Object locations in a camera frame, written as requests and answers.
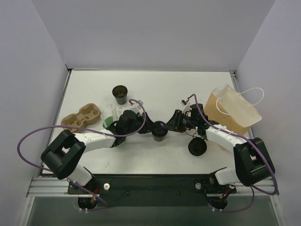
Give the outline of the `brown cardboard cup carrier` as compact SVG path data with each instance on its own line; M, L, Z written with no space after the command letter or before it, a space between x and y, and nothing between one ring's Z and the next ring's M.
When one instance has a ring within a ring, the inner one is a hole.
M85 128L96 123L101 116L101 111L93 103L81 107L77 113L67 115L61 120L61 126Z

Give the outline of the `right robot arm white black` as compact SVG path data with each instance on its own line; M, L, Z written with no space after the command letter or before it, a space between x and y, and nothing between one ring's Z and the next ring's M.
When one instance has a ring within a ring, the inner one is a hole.
M184 133L195 130L198 137L190 143L190 152L200 155L205 150L206 141L212 141L234 154L233 168L219 169L209 179L209 188L214 192L221 191L225 185L242 183L254 186L258 182L272 178L275 183L275 167L271 161L265 143L258 137L246 138L229 131L221 124L208 119L202 104L186 104L184 111L175 110L172 118L164 124L168 131Z

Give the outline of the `green straw holder cup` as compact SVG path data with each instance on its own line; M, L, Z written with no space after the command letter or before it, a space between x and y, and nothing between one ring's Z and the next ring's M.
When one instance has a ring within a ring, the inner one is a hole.
M110 116L110 117L107 117L104 121L103 121L103 127L106 128L106 127L109 127L111 126L111 124L115 124L115 121L113 120L113 117ZM116 138L114 144L113 144L113 147L117 147L117 148L121 148L122 146L124 146L126 143L126 138Z

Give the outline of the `black cup lid stack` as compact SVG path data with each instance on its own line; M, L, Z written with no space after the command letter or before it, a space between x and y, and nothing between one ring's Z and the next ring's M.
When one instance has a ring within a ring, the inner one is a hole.
M194 156L201 156L206 152L207 144L202 138L195 137L189 142L188 150Z

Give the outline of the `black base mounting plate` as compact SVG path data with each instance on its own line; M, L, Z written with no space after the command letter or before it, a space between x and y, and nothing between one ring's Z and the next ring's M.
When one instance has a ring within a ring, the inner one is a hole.
M96 174L82 190L69 183L67 193L78 195L80 208L199 207L224 209L233 184L218 185L209 174Z

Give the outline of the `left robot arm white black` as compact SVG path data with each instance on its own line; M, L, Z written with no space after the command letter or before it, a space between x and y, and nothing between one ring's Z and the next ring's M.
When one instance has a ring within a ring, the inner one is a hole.
M119 119L100 133L71 133L62 131L41 154L41 160L58 179L69 179L79 185L79 189L89 194L95 189L93 175L79 165L82 155L100 148L111 148L122 144L126 137L137 131L150 133L157 125L147 113L125 110Z

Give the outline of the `white wrapped straw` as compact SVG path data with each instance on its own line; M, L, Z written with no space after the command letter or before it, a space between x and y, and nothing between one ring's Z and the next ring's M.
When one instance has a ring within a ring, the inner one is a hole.
M111 114L112 114L113 121L118 121L120 116L123 113L123 107L115 107L112 104L109 104L109 107L111 109Z

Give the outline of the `brown paper takeout bag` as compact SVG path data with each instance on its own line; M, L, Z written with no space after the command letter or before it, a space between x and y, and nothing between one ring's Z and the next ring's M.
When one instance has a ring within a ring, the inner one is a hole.
M204 112L209 120L226 126L228 130L238 135L245 135L262 119L255 104L249 103L242 93L236 92L228 84L219 86L211 92Z

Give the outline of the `black takeout coffee cup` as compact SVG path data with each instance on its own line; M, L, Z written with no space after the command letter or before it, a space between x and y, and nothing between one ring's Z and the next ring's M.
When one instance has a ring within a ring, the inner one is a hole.
M112 90L112 94L119 105L124 105L127 102L127 93L127 87L123 85L117 85Z

